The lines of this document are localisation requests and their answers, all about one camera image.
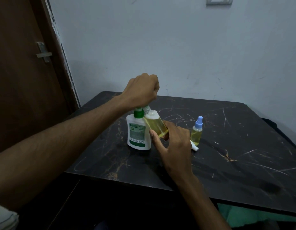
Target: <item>white sleeve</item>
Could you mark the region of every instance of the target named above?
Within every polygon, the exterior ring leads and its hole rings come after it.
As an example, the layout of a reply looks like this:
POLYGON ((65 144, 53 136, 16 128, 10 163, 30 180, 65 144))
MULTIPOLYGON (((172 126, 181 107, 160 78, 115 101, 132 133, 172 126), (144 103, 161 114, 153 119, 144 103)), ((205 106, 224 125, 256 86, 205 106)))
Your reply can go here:
POLYGON ((0 206, 0 230, 15 230, 18 225, 18 214, 0 206))

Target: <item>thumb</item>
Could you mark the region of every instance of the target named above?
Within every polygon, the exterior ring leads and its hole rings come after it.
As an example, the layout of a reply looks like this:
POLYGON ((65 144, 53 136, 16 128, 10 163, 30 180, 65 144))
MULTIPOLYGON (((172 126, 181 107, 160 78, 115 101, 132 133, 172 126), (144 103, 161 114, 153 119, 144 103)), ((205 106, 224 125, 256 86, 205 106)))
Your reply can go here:
POLYGON ((151 135, 152 143, 155 146, 155 148, 161 155, 164 154, 166 152, 166 148, 162 144, 157 133, 154 130, 149 130, 149 134, 151 135))

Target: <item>door latch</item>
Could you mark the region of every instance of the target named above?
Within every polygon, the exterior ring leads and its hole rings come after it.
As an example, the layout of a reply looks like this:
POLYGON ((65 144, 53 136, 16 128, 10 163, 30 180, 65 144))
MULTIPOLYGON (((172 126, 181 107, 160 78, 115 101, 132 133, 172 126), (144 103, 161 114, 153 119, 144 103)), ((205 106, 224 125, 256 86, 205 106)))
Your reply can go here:
POLYGON ((39 50, 41 53, 36 54, 37 58, 44 58, 45 63, 50 62, 50 56, 52 56, 52 52, 48 52, 46 45, 44 42, 37 42, 39 50))

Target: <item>hand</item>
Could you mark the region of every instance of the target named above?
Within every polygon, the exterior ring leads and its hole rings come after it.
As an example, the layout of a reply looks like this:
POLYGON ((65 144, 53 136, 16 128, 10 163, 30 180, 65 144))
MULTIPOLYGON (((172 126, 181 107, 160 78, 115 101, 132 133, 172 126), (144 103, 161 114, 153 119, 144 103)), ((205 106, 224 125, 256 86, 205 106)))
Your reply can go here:
POLYGON ((169 176, 179 186, 196 179, 191 169, 191 137, 188 129, 164 121, 169 132, 169 146, 165 148, 155 131, 150 130, 152 143, 158 150, 169 176))
POLYGON ((132 78, 121 94, 131 104, 131 108, 147 106, 157 98, 160 89, 159 80, 156 75, 143 73, 136 78, 132 78))

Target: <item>wooden door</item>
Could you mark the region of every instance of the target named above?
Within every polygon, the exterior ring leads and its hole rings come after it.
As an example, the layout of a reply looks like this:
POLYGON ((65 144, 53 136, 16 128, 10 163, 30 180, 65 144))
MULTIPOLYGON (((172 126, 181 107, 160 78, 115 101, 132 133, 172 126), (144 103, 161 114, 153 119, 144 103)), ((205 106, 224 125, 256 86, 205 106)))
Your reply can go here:
POLYGON ((0 152, 62 121, 69 111, 29 0, 0 0, 0 152))

